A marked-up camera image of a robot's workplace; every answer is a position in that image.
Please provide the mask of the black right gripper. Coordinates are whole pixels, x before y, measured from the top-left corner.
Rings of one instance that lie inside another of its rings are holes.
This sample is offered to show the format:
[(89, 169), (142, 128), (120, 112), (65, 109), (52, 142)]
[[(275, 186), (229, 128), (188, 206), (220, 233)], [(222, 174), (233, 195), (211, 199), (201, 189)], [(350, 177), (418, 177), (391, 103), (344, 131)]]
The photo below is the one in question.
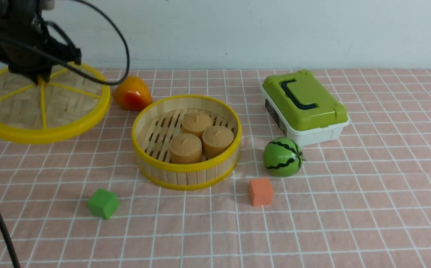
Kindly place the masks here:
[(54, 0), (0, 0), (0, 63), (35, 84), (48, 82), (54, 66), (81, 64), (80, 49), (42, 17), (54, 7)]

